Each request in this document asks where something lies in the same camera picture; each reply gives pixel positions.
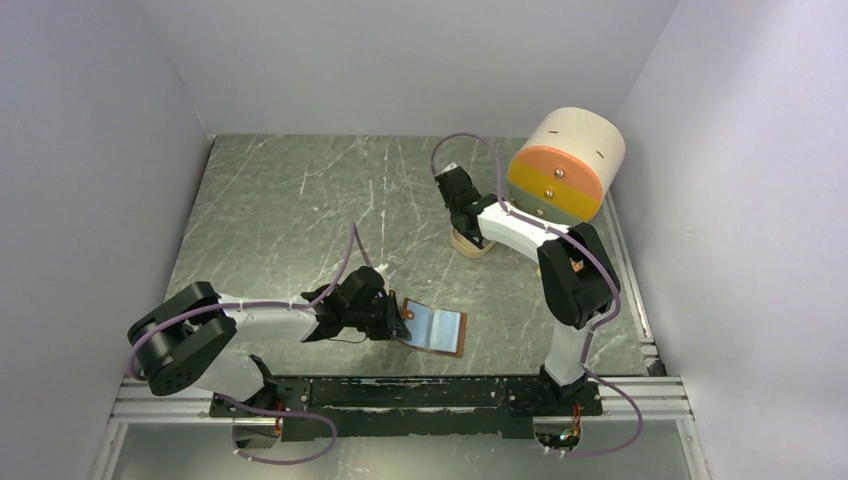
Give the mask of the beige plastic tray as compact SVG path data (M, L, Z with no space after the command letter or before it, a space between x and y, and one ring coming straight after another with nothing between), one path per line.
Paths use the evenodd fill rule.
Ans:
M463 257L468 259L480 259L486 256L495 246L494 242L488 240L483 240L482 247L476 246L461 235L455 228L450 230L449 239L452 247Z

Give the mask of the brown leather card holder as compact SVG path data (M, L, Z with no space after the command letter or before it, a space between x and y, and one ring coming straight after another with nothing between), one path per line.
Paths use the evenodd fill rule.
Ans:
M401 307L410 338L400 343L416 350L461 358L464 353L467 314L435 309L405 298Z

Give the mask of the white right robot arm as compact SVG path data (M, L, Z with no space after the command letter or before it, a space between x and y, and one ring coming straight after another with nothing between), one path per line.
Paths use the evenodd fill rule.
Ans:
M450 214L451 242L468 258L496 246L536 262L543 296L554 317L550 351L543 362L542 406L562 414L578 399L586 382L586 357L594 318L619 298L619 280L595 229L532 217L494 194L482 195L460 166L431 171Z

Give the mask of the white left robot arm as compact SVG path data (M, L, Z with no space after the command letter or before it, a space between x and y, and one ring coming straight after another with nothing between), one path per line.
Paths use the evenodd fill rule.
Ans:
M277 400L272 375L261 358L237 354L233 345L317 342L345 329L371 341L409 340L406 323L413 317L387 288L385 267L361 266L340 282L291 299L242 299L201 281L132 325L128 372L155 396L194 387L236 399L261 416Z

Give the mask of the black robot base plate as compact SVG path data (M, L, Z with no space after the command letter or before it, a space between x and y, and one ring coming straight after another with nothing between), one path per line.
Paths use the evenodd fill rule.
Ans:
M267 426L283 442L338 437L498 434L531 439L547 419L603 412L599 386L559 387L539 374L482 376L278 376L256 409L306 413Z

